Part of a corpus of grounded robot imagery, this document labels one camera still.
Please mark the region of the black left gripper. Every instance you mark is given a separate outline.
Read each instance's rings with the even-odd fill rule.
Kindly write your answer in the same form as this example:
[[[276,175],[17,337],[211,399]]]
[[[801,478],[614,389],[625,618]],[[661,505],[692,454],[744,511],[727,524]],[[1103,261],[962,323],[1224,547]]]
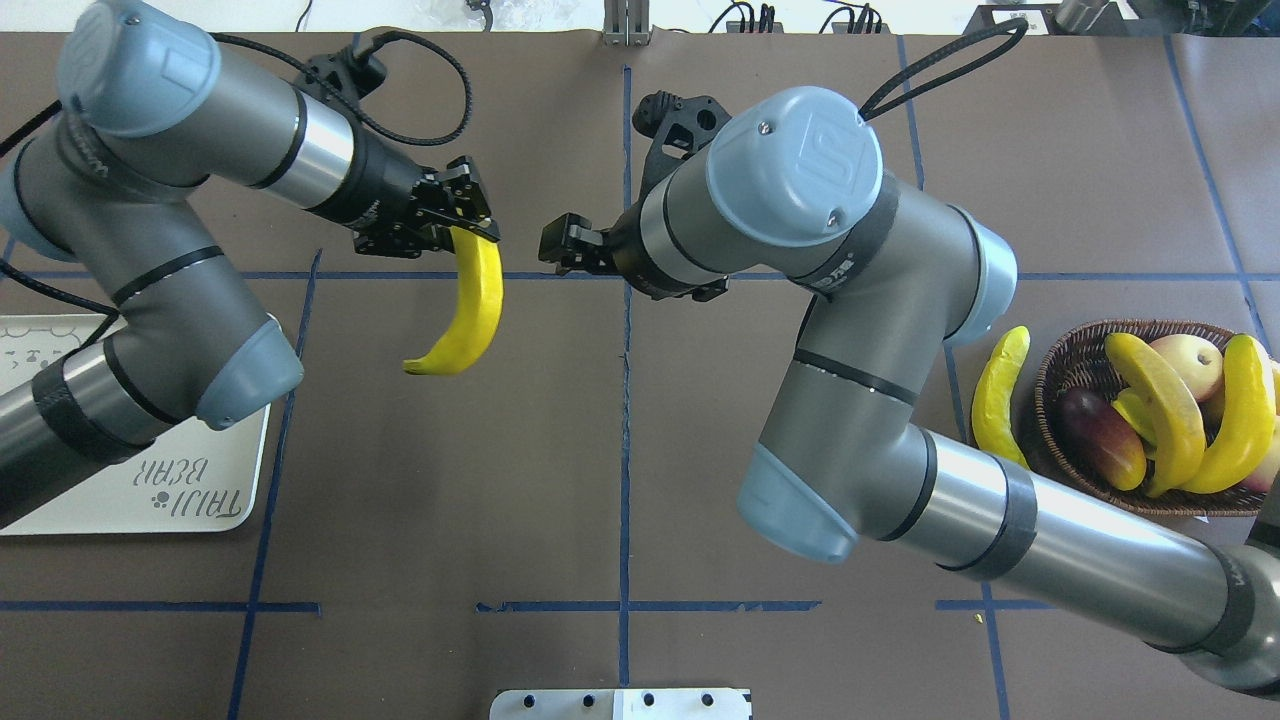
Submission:
[[[355,188],[358,214],[349,229],[358,255],[416,259],[453,252],[454,229],[500,242],[474,158],[456,158],[444,169],[388,160]]]

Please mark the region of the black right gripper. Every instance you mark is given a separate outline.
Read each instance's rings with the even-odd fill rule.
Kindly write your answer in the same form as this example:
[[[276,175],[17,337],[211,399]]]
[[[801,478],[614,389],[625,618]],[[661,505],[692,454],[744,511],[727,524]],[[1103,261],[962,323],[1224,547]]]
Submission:
[[[566,213],[543,227],[540,261],[553,265],[557,275],[585,272],[618,277],[639,290],[634,264],[625,261],[625,250],[637,247],[639,233],[636,217],[622,215],[612,227],[595,231],[588,218]]]

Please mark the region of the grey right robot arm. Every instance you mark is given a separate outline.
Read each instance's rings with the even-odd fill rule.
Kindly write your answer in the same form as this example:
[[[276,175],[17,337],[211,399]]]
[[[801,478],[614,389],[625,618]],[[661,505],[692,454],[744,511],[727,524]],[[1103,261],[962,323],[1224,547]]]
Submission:
[[[913,424],[934,356],[1009,309],[1018,265],[887,170],[851,101],[805,86],[732,117],[655,92],[632,123],[652,141],[641,197],[605,231],[552,222],[539,258],[652,299],[705,302],[754,266],[812,293],[740,489],[751,528],[819,562],[900,542],[1277,698],[1276,551],[1217,550]]]

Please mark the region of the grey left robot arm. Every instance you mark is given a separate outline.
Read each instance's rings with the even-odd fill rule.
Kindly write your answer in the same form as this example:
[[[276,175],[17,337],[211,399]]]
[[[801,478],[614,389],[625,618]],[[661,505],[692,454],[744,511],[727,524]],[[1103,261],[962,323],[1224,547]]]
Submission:
[[[458,300],[411,375],[470,369],[504,301],[499,232],[468,156],[421,167],[360,102],[387,76],[389,29],[283,79],[241,55],[266,45],[142,1],[96,1],[61,47],[58,100],[4,149],[3,228],[79,263],[108,296],[104,324],[3,396],[3,525],[120,465],[189,419],[224,430],[293,391],[301,360],[189,205],[209,178],[259,190],[349,229],[381,258],[452,252]]]

